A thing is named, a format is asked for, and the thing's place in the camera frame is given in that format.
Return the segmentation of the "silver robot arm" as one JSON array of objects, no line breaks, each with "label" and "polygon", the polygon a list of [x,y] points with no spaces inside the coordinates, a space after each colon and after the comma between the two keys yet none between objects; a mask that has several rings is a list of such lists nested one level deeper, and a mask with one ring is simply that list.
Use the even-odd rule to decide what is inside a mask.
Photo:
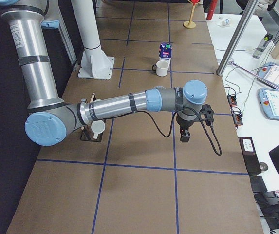
[{"label": "silver robot arm", "polygon": [[156,87],[90,103],[65,103],[57,93],[42,33],[44,28],[62,27],[58,1],[0,0],[0,16],[10,26],[29,93],[25,131],[33,142],[52,146],[82,126],[142,110],[176,112],[183,134],[200,120],[207,87],[198,80],[191,80],[182,88]]}]

